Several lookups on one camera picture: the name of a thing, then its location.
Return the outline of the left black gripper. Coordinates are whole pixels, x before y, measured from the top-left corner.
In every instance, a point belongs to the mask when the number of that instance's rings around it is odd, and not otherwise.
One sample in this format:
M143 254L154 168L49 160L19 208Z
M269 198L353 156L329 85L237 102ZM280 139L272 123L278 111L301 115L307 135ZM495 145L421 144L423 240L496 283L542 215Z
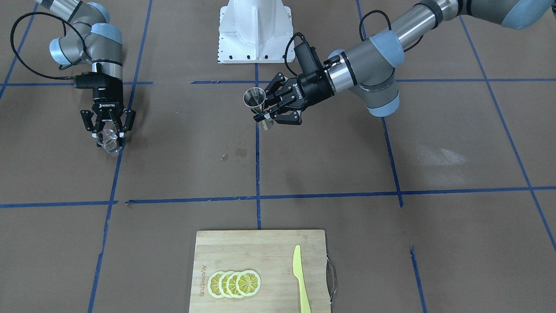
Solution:
M286 79L283 73L277 73L264 89L263 107L285 107L287 109L306 109L321 103L335 95L328 77L324 74L300 74L296 78ZM294 110L288 114L264 111L267 120L284 125L301 125L301 111Z

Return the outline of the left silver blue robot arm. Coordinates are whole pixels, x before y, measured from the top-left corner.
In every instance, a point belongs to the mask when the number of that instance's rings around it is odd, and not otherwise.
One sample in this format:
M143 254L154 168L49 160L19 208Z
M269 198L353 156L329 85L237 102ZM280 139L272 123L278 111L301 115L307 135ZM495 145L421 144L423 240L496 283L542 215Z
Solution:
M290 78L277 73L265 88L265 101L254 120L300 125L308 107L351 90L376 117L391 115L399 107L395 70L405 52L429 30L460 15L468 15L516 30L539 20L552 5L550 0L421 0L381 32L347 50L333 52L321 62L316 50L301 33L294 48L301 71Z

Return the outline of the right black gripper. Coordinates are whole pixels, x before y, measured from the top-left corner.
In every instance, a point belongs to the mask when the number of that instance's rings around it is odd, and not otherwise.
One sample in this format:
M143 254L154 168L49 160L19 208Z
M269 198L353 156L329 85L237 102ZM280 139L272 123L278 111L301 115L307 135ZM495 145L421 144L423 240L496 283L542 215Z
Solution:
M92 95L92 111L81 110L85 129L97 138L97 134L103 130L103 120L110 120L114 121L117 137L123 138L132 129L136 117L134 110L124 109L123 87L94 88ZM93 116L96 116L95 125L92 123Z

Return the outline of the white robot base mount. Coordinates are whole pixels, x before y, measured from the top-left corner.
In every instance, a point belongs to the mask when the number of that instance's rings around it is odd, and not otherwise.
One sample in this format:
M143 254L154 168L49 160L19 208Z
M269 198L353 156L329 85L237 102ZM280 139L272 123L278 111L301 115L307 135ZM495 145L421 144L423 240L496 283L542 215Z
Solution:
M219 32L219 63L281 63L295 59L293 46L285 49L294 34L292 13L281 0L230 0L220 9Z

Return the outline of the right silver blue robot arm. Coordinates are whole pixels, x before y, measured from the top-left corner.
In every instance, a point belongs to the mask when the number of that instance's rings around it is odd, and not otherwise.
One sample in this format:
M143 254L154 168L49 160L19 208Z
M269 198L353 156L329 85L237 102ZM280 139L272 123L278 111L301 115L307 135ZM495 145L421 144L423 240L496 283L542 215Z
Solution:
M67 22L72 30L50 42L50 55L61 66L89 63L90 72L73 77L77 89L91 89L93 105L81 116L85 129L97 137L111 121L118 138L132 129L135 112L123 105L123 40L120 29L109 23L101 4L80 0L40 0L38 4Z

